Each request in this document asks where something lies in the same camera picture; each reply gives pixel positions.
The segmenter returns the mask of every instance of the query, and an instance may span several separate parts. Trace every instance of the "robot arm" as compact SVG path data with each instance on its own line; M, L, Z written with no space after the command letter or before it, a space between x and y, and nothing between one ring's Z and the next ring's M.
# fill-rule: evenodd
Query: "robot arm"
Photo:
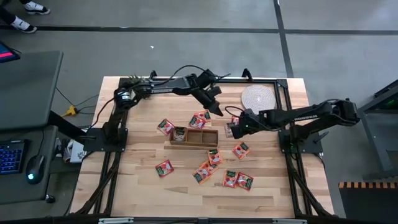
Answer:
M211 71L203 72L199 77L195 74L174 80L162 82L152 82L150 80L139 80L138 82L124 83L114 91L115 106L108 122L104 123L102 132L104 139L108 144L117 144L119 142L119 124L122 121L124 112L136 106L141 99L152 95L162 93L175 93L176 95L192 95L209 112L223 116L215 96L221 93L219 86L213 86L218 81L218 77Z
M231 127L235 139L258 131L278 131L294 121L316 119L305 125L290 127L292 142L306 139L309 135L334 125L353 126L359 122L355 103L346 100L326 100L318 105L295 110L280 109L260 111L244 110L239 116L239 124Z

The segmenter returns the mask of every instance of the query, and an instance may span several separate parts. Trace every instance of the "wooden table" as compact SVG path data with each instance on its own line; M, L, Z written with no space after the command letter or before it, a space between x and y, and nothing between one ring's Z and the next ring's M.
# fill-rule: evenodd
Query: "wooden table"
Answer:
M119 78L104 77L96 114L113 97ZM287 82L292 107L308 106L304 80L288 78ZM231 116L225 112L224 107L231 105L242 108L241 92L248 85L250 84L220 84L223 93L216 99L221 103L224 116L211 114L212 122L207 123L205 128L219 131L219 149L224 163L201 185L193 178L192 172L207 160L206 151L165 149L167 136L156 127L164 118L176 126L188 126L193 114L203 110L202 105L192 96L168 93L151 96L149 100L141 100L133 107L127 120L129 136L119 167L112 216L293 217L286 162L279 151L277 133L262 131L243 137L241 140L251 146L251 152L241 161L231 151L239 140L225 135L224 125ZM112 108L109 104L104 109L96 127L102 127L108 120ZM103 157L104 153L95 152L83 161L71 212L81 208L97 187ZM170 159L175 171L161 179L155 166L166 159ZM318 201L333 213L325 171L319 158L304 154L303 164L308 187ZM222 187L226 169L253 176L252 189L248 192L240 188ZM106 205L107 191L104 191L103 207ZM302 192L297 192L300 208L304 211Z

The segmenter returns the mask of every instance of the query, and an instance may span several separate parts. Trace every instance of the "concrete floor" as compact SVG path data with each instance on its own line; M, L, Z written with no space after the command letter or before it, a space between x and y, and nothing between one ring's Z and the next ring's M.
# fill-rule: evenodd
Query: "concrete floor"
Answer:
M273 0L37 2L51 8L51 15L28 16L15 1L7 8L37 26L281 28ZM398 29L395 0L279 0L279 4L285 29ZM328 35L287 34L285 46L278 33L242 31L38 31L25 35L0 30L0 39L21 52L63 51L58 88L75 103L97 94L105 75L148 75L151 70L170 75L189 63L219 74L231 72L235 77L240 76L244 68L250 69L255 77L287 77L289 66L284 60L287 54L282 53L285 47L293 76L305 80L310 103L348 97L360 107L374 92L397 78L398 36L338 34L338 31ZM53 110L63 113L67 106L56 94ZM71 121L88 125L91 120L92 116L79 115ZM322 141L326 175L335 213L344 217L338 182L361 181L363 174L378 171L379 164L361 123L328 131L330 134ZM68 200L59 203L65 205ZM52 215L64 212L65 206ZM37 216L47 214L48 211L43 210Z

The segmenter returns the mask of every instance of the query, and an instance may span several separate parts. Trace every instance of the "woven round mat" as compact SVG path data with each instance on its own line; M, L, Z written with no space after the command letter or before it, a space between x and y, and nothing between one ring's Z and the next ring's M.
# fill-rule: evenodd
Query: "woven round mat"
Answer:
M269 88L263 85L251 85L242 92L242 104L246 109L252 109L253 113L259 114L262 110L275 108L275 95Z

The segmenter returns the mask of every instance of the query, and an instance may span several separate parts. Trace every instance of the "wooden box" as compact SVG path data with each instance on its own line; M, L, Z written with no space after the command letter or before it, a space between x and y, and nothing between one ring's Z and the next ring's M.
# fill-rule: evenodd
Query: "wooden box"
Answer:
M174 132L175 130L170 133L170 144L172 145L203 147L217 147L218 145L218 130L185 128L184 141L176 141Z

